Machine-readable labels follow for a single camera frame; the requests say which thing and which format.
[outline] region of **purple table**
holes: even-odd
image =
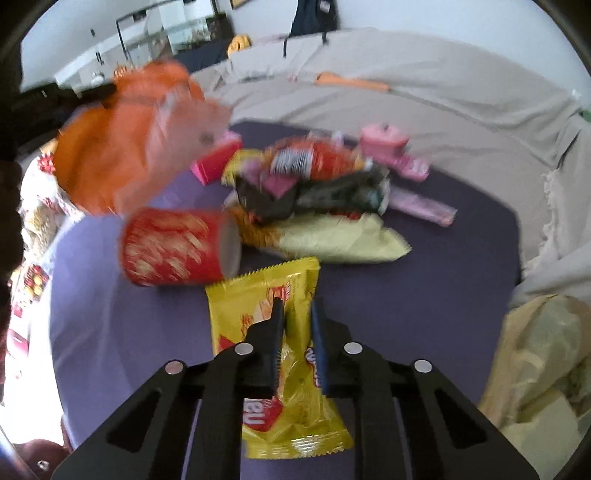
[[[245,122],[233,130],[247,148],[306,131]],[[328,315],[386,359],[427,358],[473,402],[484,391],[501,323],[519,272],[519,231],[512,211],[486,194],[433,171],[424,184],[397,183],[459,209],[444,229],[388,212],[385,223],[413,246],[378,265],[323,265],[317,294]],[[203,187],[189,172],[154,205],[216,207],[221,185]],[[141,288],[119,270],[122,221],[87,218],[61,241],[53,277],[51,345],[74,446],[80,445],[167,360],[212,358],[209,310],[201,287]],[[279,263],[245,248],[242,271]],[[352,408],[340,403],[352,425]],[[278,462],[243,460],[243,479],[353,478],[353,452]]]

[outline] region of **barcode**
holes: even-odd
[[[312,150],[281,150],[271,163],[271,174],[309,179],[312,173]]]

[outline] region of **screw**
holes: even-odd
[[[184,365],[179,361],[168,362],[164,370],[168,375],[178,375],[184,369]]]
[[[254,351],[254,347],[250,343],[239,343],[234,347],[234,351],[238,355],[250,355]]]
[[[349,355],[358,355],[363,352],[363,347],[357,342],[349,342],[345,345],[345,352]]]
[[[414,368],[417,372],[420,372],[422,374],[428,374],[431,370],[433,370],[431,362],[427,360],[417,360],[414,363]]]

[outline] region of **yellow snack bag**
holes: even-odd
[[[222,184],[235,187],[237,175],[248,174],[249,171],[259,172],[264,160],[265,157],[260,150],[251,148],[238,150],[224,168]]]
[[[285,304],[277,395],[244,402],[242,437],[249,458],[303,458],[353,446],[334,402],[320,392],[310,347],[310,302],[319,271],[318,259],[303,258],[206,288],[216,355],[242,342],[250,325],[268,320],[274,298]]]

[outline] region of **orange plastic bag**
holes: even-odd
[[[54,155],[60,187],[91,215],[132,212],[211,149],[230,109],[205,101],[176,63],[151,63],[115,80],[103,105],[62,132]]]

